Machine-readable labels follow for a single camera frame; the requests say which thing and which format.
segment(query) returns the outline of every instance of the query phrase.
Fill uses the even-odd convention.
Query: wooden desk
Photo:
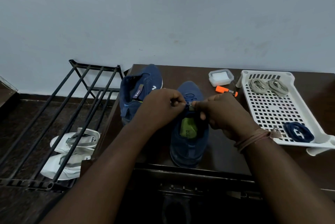
[[[137,74],[145,65],[133,65],[128,74]],[[183,82],[192,80],[195,82],[205,97],[216,94],[208,80],[208,73],[219,68],[181,67],[159,65],[165,88],[177,89]],[[235,80],[229,85],[234,90],[235,84],[241,75],[241,69],[230,69]],[[325,133],[335,135],[335,74],[292,72],[295,77],[295,87],[318,120]],[[247,109],[243,90],[239,91],[238,101]],[[119,100],[109,116],[108,123],[92,159],[82,164],[82,173],[97,159],[106,147],[114,140],[122,129],[120,118]],[[221,130],[210,128],[208,147],[203,159],[196,169],[183,169],[176,167],[170,157],[170,133],[169,128],[156,133],[146,144],[138,156],[133,176],[137,181],[155,177],[159,181],[180,182],[190,184],[197,180],[203,182],[206,177],[222,185],[220,181],[230,181],[227,185],[235,188],[237,184],[244,190],[254,189],[257,186],[243,155],[237,153],[233,147],[233,141],[227,139]],[[292,158],[311,176],[314,182],[326,190],[335,199],[335,151],[329,150],[312,157],[306,153],[304,147],[283,146]]]

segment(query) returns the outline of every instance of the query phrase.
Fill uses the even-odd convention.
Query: white eraser
[[[229,79],[227,72],[213,73],[212,77],[215,81],[227,80]]]

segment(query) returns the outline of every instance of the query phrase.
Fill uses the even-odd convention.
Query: wall
[[[22,93],[52,93],[70,70],[69,59],[120,64],[124,70],[154,63],[335,72],[335,0],[0,0],[0,5],[0,76]],[[60,94],[77,79],[71,77]],[[83,92],[81,87],[76,96]]]

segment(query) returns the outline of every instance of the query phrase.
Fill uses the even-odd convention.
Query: hand
[[[249,137],[260,128],[235,97],[228,93],[213,95],[205,101],[193,101],[192,106],[201,111],[200,118],[207,118],[213,129],[222,129],[227,137],[235,141]]]
[[[184,97],[177,90],[153,90],[145,97],[130,124],[153,134],[176,118],[185,105]]]

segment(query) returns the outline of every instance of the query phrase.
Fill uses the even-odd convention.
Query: table top
[[[146,65],[133,65],[128,74],[137,74]],[[163,77],[165,88],[177,89],[183,82],[195,82],[204,97],[216,94],[215,88],[208,80],[208,73],[220,68],[183,67],[158,65]],[[237,99],[248,109],[242,89],[235,88],[241,75],[241,69],[229,69],[234,75],[234,81],[229,89],[239,92]],[[335,74],[291,72],[295,77],[295,87],[303,100],[324,129],[325,133],[335,135]],[[94,151],[92,159],[96,159],[114,140],[122,129],[118,99],[109,116],[106,127]],[[251,175],[242,154],[233,147],[234,142],[224,136],[221,130],[210,128],[207,149],[202,161],[196,167],[198,170],[226,172],[240,175]],[[153,164],[159,167],[176,167],[170,157],[169,128],[156,133],[146,144],[137,163]],[[322,189],[335,190],[335,151],[329,150],[312,157],[306,153],[304,147],[283,146],[288,154]]]

